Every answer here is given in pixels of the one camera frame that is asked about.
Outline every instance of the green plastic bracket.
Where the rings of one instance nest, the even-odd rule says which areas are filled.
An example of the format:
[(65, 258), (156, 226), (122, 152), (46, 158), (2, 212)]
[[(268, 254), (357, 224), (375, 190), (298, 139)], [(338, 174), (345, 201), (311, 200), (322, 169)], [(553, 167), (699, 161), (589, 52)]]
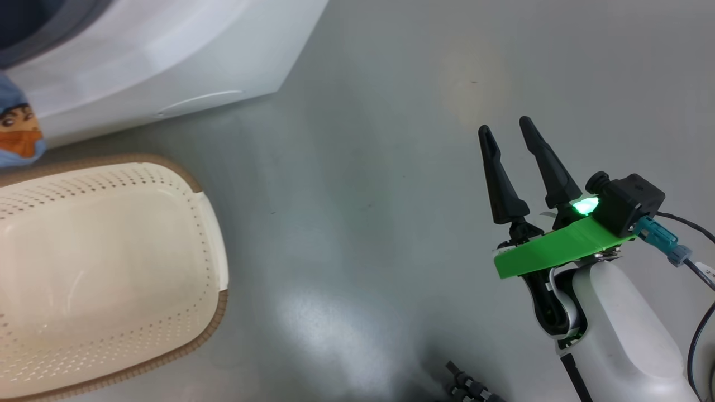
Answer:
[(635, 238), (616, 237), (588, 216), (494, 257), (502, 279), (578, 260)]

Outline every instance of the cable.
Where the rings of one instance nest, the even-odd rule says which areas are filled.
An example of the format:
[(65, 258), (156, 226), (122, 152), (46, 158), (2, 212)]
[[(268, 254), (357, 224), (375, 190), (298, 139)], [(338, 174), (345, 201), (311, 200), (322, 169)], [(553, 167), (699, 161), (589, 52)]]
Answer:
[(695, 265), (695, 263), (693, 263), (687, 258), (683, 262), (685, 263), (685, 265), (688, 265), (688, 268), (690, 268), (690, 270), (693, 271), (695, 275), (698, 275), (698, 278), (705, 282), (712, 290), (715, 290), (715, 283), (713, 282), (713, 280), (710, 279), (708, 275), (705, 275), (705, 273), (703, 273), (703, 271), (701, 271), (700, 268)]
[[(687, 219), (684, 219), (679, 216), (675, 216), (673, 214), (668, 214), (665, 212), (656, 212), (656, 215), (662, 216), (662, 217), (667, 217), (668, 219), (672, 220), (677, 220), (680, 223), (683, 223), (685, 225), (688, 225), (689, 227), (692, 227), (693, 229), (699, 231), (705, 237), (710, 239), (713, 243), (715, 243), (715, 236), (713, 236), (712, 233), (710, 233), (708, 230), (706, 230), (704, 227), (690, 222)], [(685, 259), (685, 264), (688, 265), (688, 268), (690, 268), (691, 271), (693, 271), (698, 277), (703, 280), (703, 282), (707, 283), (708, 286), (712, 289), (715, 290), (715, 283), (713, 283), (712, 279), (705, 275), (700, 269), (690, 260)], [(695, 359), (695, 349), (698, 346), (698, 342), (700, 341), (700, 335), (702, 335), (703, 330), (705, 329), (705, 325), (707, 325), (708, 321), (710, 321), (710, 317), (712, 317), (713, 312), (715, 312), (715, 303), (713, 303), (710, 308), (707, 310), (705, 315), (703, 315), (702, 320), (700, 320), (700, 323), (698, 324), (698, 328), (695, 330), (695, 334), (693, 335), (693, 340), (690, 342), (690, 349), (688, 350), (688, 383), (690, 383), (690, 387), (693, 388), (693, 392), (699, 397), (700, 394), (698, 394), (697, 388), (695, 388), (695, 379), (693, 378), (693, 360)], [(715, 366), (711, 369), (711, 373), (715, 371)], [(712, 387), (712, 378), (709, 378), (710, 383), (710, 395), (712, 396), (713, 394), (713, 387)]]
[(698, 232), (702, 233), (703, 235), (705, 235), (705, 237), (710, 239), (710, 241), (715, 243), (715, 235), (713, 235), (712, 233), (710, 233), (704, 227), (698, 225), (697, 223), (690, 222), (687, 219), (684, 219), (679, 216), (675, 216), (673, 214), (666, 214), (665, 212), (656, 212), (656, 215), (662, 216), (662, 217), (667, 217), (668, 219), (672, 219), (672, 220), (677, 220), (680, 223), (688, 225), (688, 226), (692, 227), (693, 229), (697, 230)]
[[(715, 377), (715, 364), (710, 368), (710, 381)], [(715, 401), (715, 394), (713, 394), (713, 387), (710, 387), (710, 401)]]

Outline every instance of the perforated basket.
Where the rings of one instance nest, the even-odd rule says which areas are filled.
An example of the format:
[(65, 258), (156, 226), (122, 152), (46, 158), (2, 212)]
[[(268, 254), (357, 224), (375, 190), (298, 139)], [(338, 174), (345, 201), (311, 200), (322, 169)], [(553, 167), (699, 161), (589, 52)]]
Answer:
[(226, 306), (216, 217), (152, 155), (0, 177), (0, 401), (55, 400), (204, 343)]

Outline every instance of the white appliance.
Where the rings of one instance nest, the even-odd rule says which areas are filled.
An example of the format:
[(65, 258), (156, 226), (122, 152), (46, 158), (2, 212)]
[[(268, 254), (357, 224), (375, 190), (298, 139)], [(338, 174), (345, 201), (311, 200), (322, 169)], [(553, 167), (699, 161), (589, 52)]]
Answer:
[(326, 3), (113, 0), (7, 74), (56, 147), (277, 91)]

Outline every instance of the floor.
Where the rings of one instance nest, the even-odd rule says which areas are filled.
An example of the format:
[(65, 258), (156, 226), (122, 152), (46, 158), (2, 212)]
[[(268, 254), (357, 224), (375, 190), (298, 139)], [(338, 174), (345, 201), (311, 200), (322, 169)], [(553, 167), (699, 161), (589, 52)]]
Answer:
[[(208, 343), (74, 401), (444, 400), (450, 359), (507, 401), (575, 401), (525, 285), (491, 262), (507, 228), (492, 223), (475, 133), (492, 127), (536, 222), (545, 191), (522, 114), (581, 185), (638, 172), (664, 210), (715, 227), (715, 6), (638, 1), (333, 0), (277, 94), (50, 152), (180, 163), (230, 263)], [(647, 245), (625, 252), (687, 350), (712, 295)]]

